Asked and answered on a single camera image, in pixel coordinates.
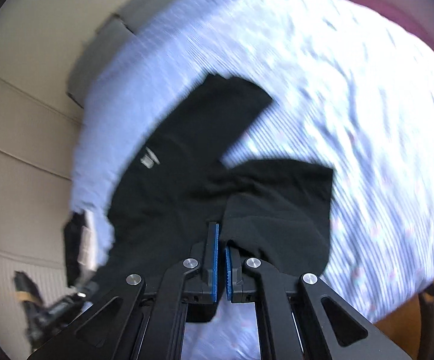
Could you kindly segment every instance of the metal screw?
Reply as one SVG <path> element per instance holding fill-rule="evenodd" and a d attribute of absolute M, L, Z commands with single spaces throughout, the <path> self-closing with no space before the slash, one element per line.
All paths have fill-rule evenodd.
<path fill-rule="evenodd" d="M 315 284 L 318 280 L 314 274 L 305 274 L 303 279 L 307 284 Z"/>
<path fill-rule="evenodd" d="M 184 267 L 186 268 L 195 268 L 199 262 L 196 259 L 186 259 L 184 261 Z"/>
<path fill-rule="evenodd" d="M 247 260 L 247 265 L 250 268 L 258 268 L 262 264 L 262 262 L 259 259 L 256 259 L 255 257 L 249 258 Z"/>
<path fill-rule="evenodd" d="M 131 286 L 136 286 L 142 281 L 142 278 L 139 274 L 129 274 L 127 278 L 125 279 L 127 284 L 130 284 Z"/>

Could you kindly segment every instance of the light blue fabric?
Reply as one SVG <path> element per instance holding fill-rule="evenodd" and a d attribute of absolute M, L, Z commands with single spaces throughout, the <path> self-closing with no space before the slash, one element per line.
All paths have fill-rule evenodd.
<path fill-rule="evenodd" d="M 346 0 L 178 0 L 115 55 L 85 101 L 71 200 L 96 214 L 101 262 L 119 178 L 207 72 L 275 99 L 227 166 L 295 158 L 335 169 L 326 283 L 376 321 L 432 281 L 434 53 Z M 187 324 L 182 358 L 259 358 L 253 306 L 223 300 L 210 324 Z"/>

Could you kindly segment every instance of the wooden floor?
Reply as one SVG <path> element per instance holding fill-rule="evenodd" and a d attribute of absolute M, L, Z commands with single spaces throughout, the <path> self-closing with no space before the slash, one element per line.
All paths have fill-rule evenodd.
<path fill-rule="evenodd" d="M 421 329 L 417 295 L 375 325 L 412 359 L 417 359 Z"/>

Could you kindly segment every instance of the tan strap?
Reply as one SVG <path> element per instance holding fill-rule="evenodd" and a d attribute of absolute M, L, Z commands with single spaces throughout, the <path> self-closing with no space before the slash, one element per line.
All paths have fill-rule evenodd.
<path fill-rule="evenodd" d="M 17 296 L 17 300 L 19 302 L 32 302 L 38 306 L 42 306 L 40 299 L 33 296 L 30 292 L 17 291 L 17 292 L 15 292 L 15 295 Z"/>

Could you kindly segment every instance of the black cloth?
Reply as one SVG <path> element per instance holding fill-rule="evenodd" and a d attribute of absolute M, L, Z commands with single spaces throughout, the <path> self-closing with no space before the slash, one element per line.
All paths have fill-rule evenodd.
<path fill-rule="evenodd" d="M 161 275 L 202 240 L 207 226 L 200 219 L 208 209 L 190 203 L 191 192 L 223 169 L 217 159 L 271 103 L 249 81 L 209 75 L 161 122 L 113 195 L 108 218 L 115 242 L 94 277 L 101 288 L 127 272 Z M 199 210 L 195 218 L 192 210 Z"/>
<path fill-rule="evenodd" d="M 250 161 L 230 172 L 220 242 L 299 277 L 323 273 L 330 253 L 333 171 L 293 160 Z M 224 180 L 214 181 L 220 189 Z"/>
<path fill-rule="evenodd" d="M 157 127 L 113 196 L 115 243 L 93 278 L 97 296 L 132 273 L 162 275 L 205 240 L 209 221 L 223 224 L 224 244 L 282 272 L 323 272 L 332 170 L 295 160 L 231 170 L 218 162 L 270 102 L 254 84 L 211 76 Z"/>

